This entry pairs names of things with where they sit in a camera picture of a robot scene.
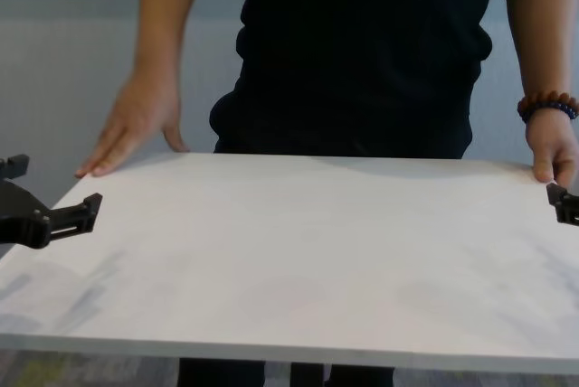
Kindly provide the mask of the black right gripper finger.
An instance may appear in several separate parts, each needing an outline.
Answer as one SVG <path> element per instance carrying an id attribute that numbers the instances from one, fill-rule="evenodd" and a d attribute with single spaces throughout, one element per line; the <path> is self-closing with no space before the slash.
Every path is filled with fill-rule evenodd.
<path id="1" fill-rule="evenodd" d="M 558 222 L 577 226 L 579 223 L 579 198 L 564 187 L 550 183 L 546 186 L 547 200 L 555 208 Z"/>

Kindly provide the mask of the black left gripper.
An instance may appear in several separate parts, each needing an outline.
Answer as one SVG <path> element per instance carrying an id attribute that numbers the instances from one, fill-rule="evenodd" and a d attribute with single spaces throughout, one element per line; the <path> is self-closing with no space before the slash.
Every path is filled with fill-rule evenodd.
<path id="1" fill-rule="evenodd" d="M 27 173 L 30 158 L 16 155 L 0 159 L 0 178 L 15 179 Z M 50 210 L 13 182 L 1 182 L 1 243 L 40 250 L 49 242 L 93 231 L 102 195 L 94 193 L 81 203 Z"/>

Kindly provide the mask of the person's left hand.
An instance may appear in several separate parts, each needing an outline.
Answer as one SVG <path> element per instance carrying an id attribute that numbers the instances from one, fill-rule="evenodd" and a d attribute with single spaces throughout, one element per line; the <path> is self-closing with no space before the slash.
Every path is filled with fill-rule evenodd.
<path id="1" fill-rule="evenodd" d="M 526 140 L 536 180 L 570 188 L 578 174 L 578 140 L 571 119 L 558 109 L 540 109 L 527 122 Z"/>

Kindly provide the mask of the person's right hand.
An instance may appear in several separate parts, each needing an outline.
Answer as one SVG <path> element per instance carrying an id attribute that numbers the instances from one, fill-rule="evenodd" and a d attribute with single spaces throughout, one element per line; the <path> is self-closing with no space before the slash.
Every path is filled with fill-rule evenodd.
<path id="1" fill-rule="evenodd" d="M 96 146 L 75 175 L 103 176 L 116 170 L 157 133 L 163 134 L 173 151 L 186 152 L 180 115 L 175 72 L 134 71 L 121 89 Z"/>

